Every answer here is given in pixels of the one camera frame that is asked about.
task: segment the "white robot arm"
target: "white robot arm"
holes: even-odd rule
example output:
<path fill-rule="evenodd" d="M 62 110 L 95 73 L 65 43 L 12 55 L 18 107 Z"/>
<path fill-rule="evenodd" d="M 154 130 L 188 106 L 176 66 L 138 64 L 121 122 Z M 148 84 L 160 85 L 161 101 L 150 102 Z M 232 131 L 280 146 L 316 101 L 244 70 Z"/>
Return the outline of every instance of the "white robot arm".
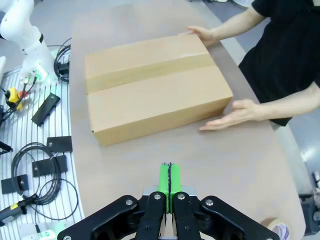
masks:
<path fill-rule="evenodd" d="M 0 24 L 0 34 L 14 42 L 25 55 L 20 78 L 24 79 L 34 72 L 40 74 L 42 80 L 50 76 L 55 78 L 54 57 L 42 33 L 30 23 L 34 6 L 34 0 L 0 0 L 0 11 L 6 13 Z"/>

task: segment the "packing tape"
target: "packing tape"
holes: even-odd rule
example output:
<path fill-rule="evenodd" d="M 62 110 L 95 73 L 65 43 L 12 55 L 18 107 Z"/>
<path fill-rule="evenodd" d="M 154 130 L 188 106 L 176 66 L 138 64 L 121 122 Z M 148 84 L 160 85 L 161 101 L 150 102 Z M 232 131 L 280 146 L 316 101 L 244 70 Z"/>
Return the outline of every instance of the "packing tape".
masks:
<path fill-rule="evenodd" d="M 290 240 L 291 227 L 279 218 L 263 221 L 263 226 L 276 233 L 280 240 Z"/>

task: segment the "beige table surface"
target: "beige table surface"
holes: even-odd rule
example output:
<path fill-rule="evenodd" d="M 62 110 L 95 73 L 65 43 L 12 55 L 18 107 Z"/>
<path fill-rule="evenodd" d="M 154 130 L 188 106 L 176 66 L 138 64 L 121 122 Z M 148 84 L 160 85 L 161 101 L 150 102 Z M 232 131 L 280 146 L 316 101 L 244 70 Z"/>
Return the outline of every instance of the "beige table surface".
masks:
<path fill-rule="evenodd" d="M 205 121 L 101 147 L 91 132 L 84 55 L 147 39 L 173 36 L 188 25 L 206 26 L 186 0 L 136 1 L 79 18 L 72 34 L 70 117 L 79 193 L 85 216 L 122 195 L 140 198 L 159 181 L 160 164 L 181 165 L 181 182 L 199 199 L 215 195 L 257 222 L 281 218 L 300 240 L 305 222 L 287 160 L 267 121 L 198 132 Z M 256 100 L 222 44 L 209 49 L 234 99 Z"/>

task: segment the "green gripper pad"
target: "green gripper pad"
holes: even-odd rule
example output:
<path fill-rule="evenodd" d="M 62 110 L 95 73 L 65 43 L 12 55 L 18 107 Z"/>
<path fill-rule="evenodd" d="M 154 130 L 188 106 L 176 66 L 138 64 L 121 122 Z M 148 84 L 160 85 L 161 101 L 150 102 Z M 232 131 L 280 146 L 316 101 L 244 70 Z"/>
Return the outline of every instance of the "green gripper pad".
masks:
<path fill-rule="evenodd" d="M 169 164 L 162 164 L 160 167 L 160 179 L 157 190 L 166 196 L 166 213 L 172 213 L 172 196 L 182 191 L 180 179 L 180 165 L 171 164 L 171 192 L 169 192 Z"/>

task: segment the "black t-shirt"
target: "black t-shirt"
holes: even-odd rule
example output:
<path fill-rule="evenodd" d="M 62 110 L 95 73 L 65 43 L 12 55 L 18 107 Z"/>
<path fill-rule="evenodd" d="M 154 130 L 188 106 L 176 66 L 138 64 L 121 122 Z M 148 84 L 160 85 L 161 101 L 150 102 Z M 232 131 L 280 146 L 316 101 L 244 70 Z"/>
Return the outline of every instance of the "black t-shirt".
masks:
<path fill-rule="evenodd" d="M 261 103 L 320 86 L 320 6 L 312 0 L 255 0 L 270 17 L 257 45 L 239 65 Z M 290 118 L 273 119 L 285 126 Z"/>

